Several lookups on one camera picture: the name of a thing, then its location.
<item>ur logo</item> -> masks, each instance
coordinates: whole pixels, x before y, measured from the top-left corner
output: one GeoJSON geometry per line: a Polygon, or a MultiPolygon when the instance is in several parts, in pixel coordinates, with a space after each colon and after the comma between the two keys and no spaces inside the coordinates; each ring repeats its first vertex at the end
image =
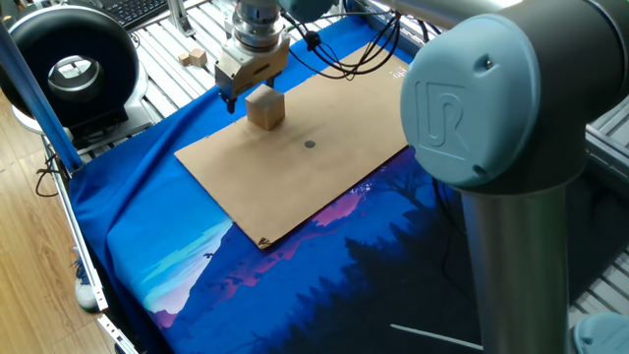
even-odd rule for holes
{"type": "Polygon", "coordinates": [[[419,125],[422,148],[464,158],[468,147],[459,128],[464,118],[465,88],[428,83],[417,89],[425,96],[418,97],[418,103],[425,105],[419,110],[424,112],[419,125]]]}

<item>black cable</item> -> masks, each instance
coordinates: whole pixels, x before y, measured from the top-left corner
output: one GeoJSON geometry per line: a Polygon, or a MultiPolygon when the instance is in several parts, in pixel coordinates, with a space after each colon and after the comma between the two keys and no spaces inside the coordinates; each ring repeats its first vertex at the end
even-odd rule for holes
{"type": "Polygon", "coordinates": [[[47,175],[48,173],[50,173],[50,174],[59,173],[59,171],[57,171],[57,170],[52,168],[52,160],[55,159],[56,157],[57,157],[57,153],[53,153],[45,161],[46,168],[40,168],[36,172],[36,174],[41,174],[39,176],[39,179],[37,180],[37,185],[35,186],[35,193],[38,196],[40,196],[40,197],[52,198],[52,197],[56,197],[58,195],[58,193],[55,193],[55,194],[52,194],[52,195],[45,195],[45,194],[42,194],[42,193],[39,192],[39,186],[41,185],[41,182],[43,181],[43,178],[45,177],[45,175],[47,175]]]}
{"type": "Polygon", "coordinates": [[[332,47],[320,41],[318,34],[316,33],[313,34],[313,32],[309,32],[309,31],[304,32],[302,30],[302,27],[304,28],[304,30],[308,30],[306,24],[297,23],[297,21],[291,18],[286,12],[282,12],[282,16],[300,33],[301,37],[307,42],[309,49],[319,58],[319,60],[321,60],[327,66],[340,72],[341,75],[332,76],[332,75],[324,74],[316,70],[312,66],[308,65],[304,60],[299,58],[292,50],[290,51],[291,54],[300,63],[306,66],[308,69],[328,79],[333,79],[333,80],[347,79],[351,81],[357,75],[366,75],[366,74],[369,74],[378,70],[390,60],[390,58],[393,56],[393,53],[397,49],[397,45],[399,43],[400,32],[401,32],[401,23],[400,23],[401,15],[396,14],[392,19],[389,20],[389,22],[384,27],[384,29],[382,29],[373,37],[367,49],[365,50],[365,53],[363,54],[363,56],[361,57],[361,59],[359,60],[357,64],[345,64],[345,63],[342,63],[338,59],[338,56],[336,55],[332,47]],[[375,54],[372,54],[377,46],[377,43],[382,39],[386,31],[391,29],[391,27],[393,27],[393,30],[391,31],[391,34],[387,37],[384,45],[382,45],[376,51],[375,54]],[[389,52],[389,54],[379,64],[375,65],[373,68],[361,71],[360,68],[363,67],[365,64],[369,63],[370,61],[372,61],[373,59],[375,59],[382,52],[384,47],[388,45],[388,43],[390,43],[390,41],[393,38],[395,38],[394,43],[393,43],[393,48],[389,52]]]}
{"type": "Polygon", "coordinates": [[[435,25],[431,24],[431,23],[427,23],[429,25],[429,27],[434,30],[435,33],[437,33],[437,35],[441,34],[441,29],[438,29],[435,25]]]}
{"type": "MultiPolygon", "coordinates": [[[[365,65],[366,63],[369,63],[371,60],[373,60],[375,57],[377,57],[377,55],[379,55],[382,50],[384,50],[384,47],[386,45],[388,45],[388,43],[390,42],[390,39],[393,35],[395,35],[396,33],[396,29],[393,30],[393,32],[390,34],[389,38],[387,38],[386,43],[384,45],[382,45],[380,47],[380,49],[373,55],[373,57],[369,58],[368,57],[371,55],[373,49],[375,48],[375,46],[377,45],[377,43],[382,39],[382,37],[384,36],[384,34],[386,33],[386,31],[393,25],[393,24],[399,24],[399,18],[398,17],[394,17],[392,18],[387,25],[384,27],[384,29],[382,29],[374,38],[372,38],[372,40],[370,41],[370,44],[368,45],[367,49],[365,50],[365,53],[363,54],[363,56],[361,57],[361,60],[359,61],[358,64],[342,64],[342,66],[346,66],[346,67],[350,67],[353,68],[352,71],[349,72],[348,75],[364,75],[362,73],[359,73],[356,71],[357,68],[365,65]]],[[[345,69],[342,68],[342,66],[338,67],[333,65],[332,63],[330,63],[329,61],[327,61],[325,58],[322,58],[320,53],[318,53],[316,50],[314,51],[314,54],[316,54],[319,59],[321,59],[325,64],[327,64],[328,66],[333,67],[334,69],[340,71],[340,72],[347,72],[345,69]]]]}
{"type": "MultiPolygon", "coordinates": [[[[383,35],[383,34],[384,34],[384,33],[385,33],[385,32],[386,32],[386,31],[387,31],[387,30],[391,27],[391,25],[393,24],[393,22],[394,22],[394,21],[395,21],[395,19],[391,19],[391,21],[389,21],[389,23],[388,23],[388,24],[384,27],[384,29],[383,29],[381,32],[377,33],[377,34],[376,34],[376,35],[372,38],[372,40],[370,41],[370,44],[368,45],[368,47],[367,47],[367,49],[366,49],[366,51],[365,51],[365,54],[363,55],[363,57],[361,58],[361,61],[359,61],[359,63],[358,63],[358,64],[344,64],[344,63],[341,63],[341,62],[339,61],[339,63],[338,63],[338,64],[340,64],[339,66],[340,66],[341,68],[342,68],[342,67],[347,67],[347,68],[357,69],[357,68],[359,68],[359,67],[361,67],[361,66],[364,66],[365,64],[370,63],[373,59],[375,59],[378,55],[380,55],[380,53],[382,52],[382,50],[384,50],[384,48],[385,48],[385,47],[389,44],[389,42],[391,41],[391,38],[393,37],[393,35],[394,35],[395,31],[393,31],[393,32],[390,34],[390,36],[386,39],[386,41],[384,42],[384,44],[380,46],[380,48],[378,49],[378,51],[377,51],[377,52],[376,52],[376,53],[375,53],[372,57],[366,58],[366,56],[369,56],[369,55],[371,54],[371,52],[373,51],[373,49],[374,49],[374,48],[375,48],[375,46],[377,45],[377,42],[378,42],[378,41],[380,41],[380,39],[382,38],[382,35],[383,35]]],[[[321,58],[321,60],[322,60],[325,64],[327,64],[328,66],[332,66],[332,65],[330,65],[330,63],[329,63],[329,62],[327,62],[326,60],[324,60],[324,59],[322,59],[322,58],[321,58]]]]}
{"type": "Polygon", "coordinates": [[[426,28],[426,24],[424,23],[424,21],[417,19],[417,23],[420,24],[420,27],[422,28],[422,34],[424,35],[424,44],[426,44],[430,41],[429,29],[426,28]]]}
{"type": "MultiPolygon", "coordinates": [[[[450,208],[449,202],[448,202],[448,208],[446,210],[445,203],[443,202],[443,198],[441,196],[441,193],[439,192],[438,181],[434,177],[432,177],[432,189],[434,190],[434,196],[436,198],[437,203],[439,204],[441,211],[443,212],[445,217],[448,219],[450,224],[454,226],[454,228],[456,228],[462,235],[467,237],[467,233],[463,231],[461,227],[459,227],[459,225],[454,221],[454,217],[452,216],[452,213],[451,213],[452,210],[450,208]]],[[[453,231],[453,228],[451,227],[450,230],[448,231],[448,240],[445,245],[445,252],[443,253],[443,259],[441,261],[441,273],[448,280],[450,285],[452,285],[452,287],[454,287],[461,294],[461,296],[463,296],[470,303],[470,305],[476,308],[475,302],[471,298],[468,297],[466,292],[463,291],[463,289],[459,285],[457,285],[457,283],[454,281],[454,279],[450,277],[450,275],[448,275],[445,269],[445,266],[448,261],[448,256],[450,256],[450,249],[452,248],[452,231],[453,231]]]]}
{"type": "Polygon", "coordinates": [[[291,55],[295,59],[297,59],[298,62],[302,63],[302,65],[304,65],[308,69],[314,71],[316,74],[323,76],[324,78],[328,78],[328,79],[331,79],[331,80],[343,80],[343,79],[345,79],[345,76],[333,77],[331,75],[327,75],[325,73],[322,73],[321,71],[319,71],[319,70],[313,68],[312,66],[306,64],[306,62],[304,62],[300,57],[297,56],[297,54],[295,54],[295,52],[293,52],[293,49],[289,48],[288,51],[291,53],[291,55]]]}
{"type": "Polygon", "coordinates": [[[399,21],[400,16],[396,16],[394,19],[392,19],[389,24],[387,25],[387,27],[385,27],[375,38],[374,41],[372,41],[369,45],[368,48],[365,50],[365,53],[363,54],[363,56],[361,57],[361,59],[359,60],[359,63],[356,64],[352,70],[347,70],[345,68],[343,68],[342,66],[337,66],[331,62],[329,62],[328,60],[326,60],[320,53],[318,53],[318,51],[314,51],[314,54],[317,55],[317,57],[323,61],[325,64],[327,64],[328,66],[336,69],[337,71],[340,71],[341,73],[343,73],[343,75],[348,78],[348,80],[353,80],[354,77],[358,76],[358,75],[366,75],[369,73],[372,73],[376,70],[378,70],[379,68],[381,68],[382,66],[384,66],[384,64],[386,64],[391,57],[393,56],[393,53],[395,52],[395,50],[397,49],[397,45],[399,42],[399,37],[400,37],[400,29],[401,29],[401,25],[400,25],[400,21],[399,21]],[[368,61],[371,61],[373,58],[375,58],[379,53],[381,53],[381,51],[383,50],[384,46],[381,46],[380,49],[374,54],[373,57],[370,58],[370,55],[372,54],[372,51],[375,49],[377,43],[380,41],[380,39],[382,38],[382,36],[384,35],[385,31],[390,27],[391,24],[395,23],[395,27],[391,33],[391,35],[389,36],[389,38],[387,38],[387,44],[390,41],[390,38],[392,36],[395,36],[395,41],[393,43],[393,48],[392,50],[388,53],[388,55],[386,56],[386,58],[384,58],[379,64],[377,64],[376,66],[374,66],[373,68],[364,70],[364,71],[359,71],[359,68],[361,68],[362,66],[364,66],[368,61]]]}
{"type": "Polygon", "coordinates": [[[448,212],[448,210],[445,208],[445,203],[443,202],[443,198],[441,197],[441,193],[439,192],[439,182],[434,177],[432,177],[432,189],[434,190],[436,201],[439,204],[439,208],[443,212],[443,215],[445,216],[445,218],[452,224],[452,226],[454,226],[457,229],[457,231],[459,231],[462,235],[467,237],[468,236],[467,232],[465,232],[461,228],[461,226],[459,226],[459,224],[454,220],[452,213],[448,212]]]}

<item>small wooden block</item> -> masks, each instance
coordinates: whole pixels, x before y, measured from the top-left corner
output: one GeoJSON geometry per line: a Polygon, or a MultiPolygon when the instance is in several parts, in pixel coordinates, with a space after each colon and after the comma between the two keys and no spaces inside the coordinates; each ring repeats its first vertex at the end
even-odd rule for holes
{"type": "Polygon", "coordinates": [[[270,131],[286,116],[284,93],[267,85],[260,85],[246,99],[247,118],[257,126],[270,131]]]}
{"type": "Polygon", "coordinates": [[[194,66],[202,68],[207,64],[207,54],[203,49],[195,48],[190,52],[190,60],[194,66]]]}
{"type": "Polygon", "coordinates": [[[188,55],[188,53],[180,54],[179,55],[179,62],[183,66],[189,66],[190,65],[190,55],[188,55]]]}

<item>gray cylinder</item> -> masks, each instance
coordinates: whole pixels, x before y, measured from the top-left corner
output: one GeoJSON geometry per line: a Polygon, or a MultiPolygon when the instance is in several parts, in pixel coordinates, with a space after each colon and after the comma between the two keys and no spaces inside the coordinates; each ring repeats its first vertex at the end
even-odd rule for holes
{"type": "Polygon", "coordinates": [[[565,187],[463,195],[486,354],[568,350],[565,187]]]}

